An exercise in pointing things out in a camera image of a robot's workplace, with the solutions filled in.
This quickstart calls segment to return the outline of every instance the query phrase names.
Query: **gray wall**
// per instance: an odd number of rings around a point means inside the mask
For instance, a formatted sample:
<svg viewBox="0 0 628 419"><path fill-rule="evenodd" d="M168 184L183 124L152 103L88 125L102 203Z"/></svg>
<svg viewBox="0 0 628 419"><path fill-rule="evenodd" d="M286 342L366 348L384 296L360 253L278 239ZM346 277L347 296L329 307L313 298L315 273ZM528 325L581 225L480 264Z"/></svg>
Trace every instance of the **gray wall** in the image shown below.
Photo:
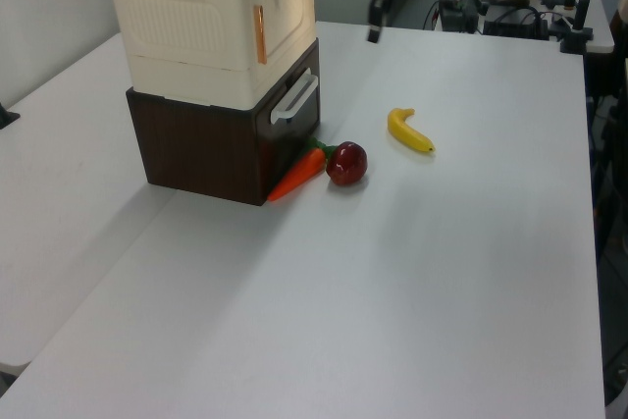
<svg viewBox="0 0 628 419"><path fill-rule="evenodd" d="M0 102L9 107L118 30L112 0L0 0Z"/></svg>

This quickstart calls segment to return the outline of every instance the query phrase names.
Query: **black stand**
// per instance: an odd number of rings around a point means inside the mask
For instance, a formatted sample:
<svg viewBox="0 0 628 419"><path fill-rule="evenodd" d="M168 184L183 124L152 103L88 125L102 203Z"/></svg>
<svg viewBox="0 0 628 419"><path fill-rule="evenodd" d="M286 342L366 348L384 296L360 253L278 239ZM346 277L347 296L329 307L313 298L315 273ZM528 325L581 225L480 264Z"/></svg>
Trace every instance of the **black stand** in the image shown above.
<svg viewBox="0 0 628 419"><path fill-rule="evenodd" d="M12 122L20 117L19 114L13 112L7 112L0 104L0 130L9 126Z"/></svg>
<svg viewBox="0 0 628 419"><path fill-rule="evenodd" d="M590 28L584 28L590 1L578 1L573 27L567 28L560 42L561 53L584 55L587 52L587 41L593 39L593 31Z"/></svg>

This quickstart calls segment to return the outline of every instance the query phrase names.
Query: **white plastic box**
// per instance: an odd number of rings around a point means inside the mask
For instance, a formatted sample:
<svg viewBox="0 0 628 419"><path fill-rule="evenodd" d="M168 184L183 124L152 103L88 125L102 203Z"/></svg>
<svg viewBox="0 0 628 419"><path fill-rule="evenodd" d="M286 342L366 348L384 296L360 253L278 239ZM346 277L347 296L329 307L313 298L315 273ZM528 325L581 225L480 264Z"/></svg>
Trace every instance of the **white plastic box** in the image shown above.
<svg viewBox="0 0 628 419"><path fill-rule="evenodd" d="M316 39L314 0L114 0L133 88L251 110Z"/></svg>

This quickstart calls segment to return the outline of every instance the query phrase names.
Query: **brown drawer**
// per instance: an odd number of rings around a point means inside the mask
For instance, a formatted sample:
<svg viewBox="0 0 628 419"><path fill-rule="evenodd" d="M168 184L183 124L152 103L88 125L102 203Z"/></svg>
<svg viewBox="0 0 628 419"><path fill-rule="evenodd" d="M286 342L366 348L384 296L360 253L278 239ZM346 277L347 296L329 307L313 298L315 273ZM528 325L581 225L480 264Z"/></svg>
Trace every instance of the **brown drawer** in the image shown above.
<svg viewBox="0 0 628 419"><path fill-rule="evenodd" d="M319 76L318 40L255 108L245 112L129 89L127 99L148 181L263 204L320 121L319 85L311 95L296 93L307 88L303 87L307 70L311 77ZM311 91L312 82L307 85ZM277 119L273 110L288 103L282 102L287 94L303 100L293 118ZM288 106L286 115L290 114Z"/></svg>

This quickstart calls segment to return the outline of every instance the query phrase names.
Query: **red apple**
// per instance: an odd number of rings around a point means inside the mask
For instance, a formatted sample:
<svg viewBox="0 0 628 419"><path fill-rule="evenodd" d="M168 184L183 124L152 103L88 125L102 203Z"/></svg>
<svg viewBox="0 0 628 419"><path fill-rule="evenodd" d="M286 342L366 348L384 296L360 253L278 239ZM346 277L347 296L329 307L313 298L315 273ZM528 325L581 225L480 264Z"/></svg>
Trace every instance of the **red apple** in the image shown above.
<svg viewBox="0 0 628 419"><path fill-rule="evenodd" d="M346 141L330 156L327 175L336 185L351 185L364 177L367 167L366 151L360 145Z"/></svg>

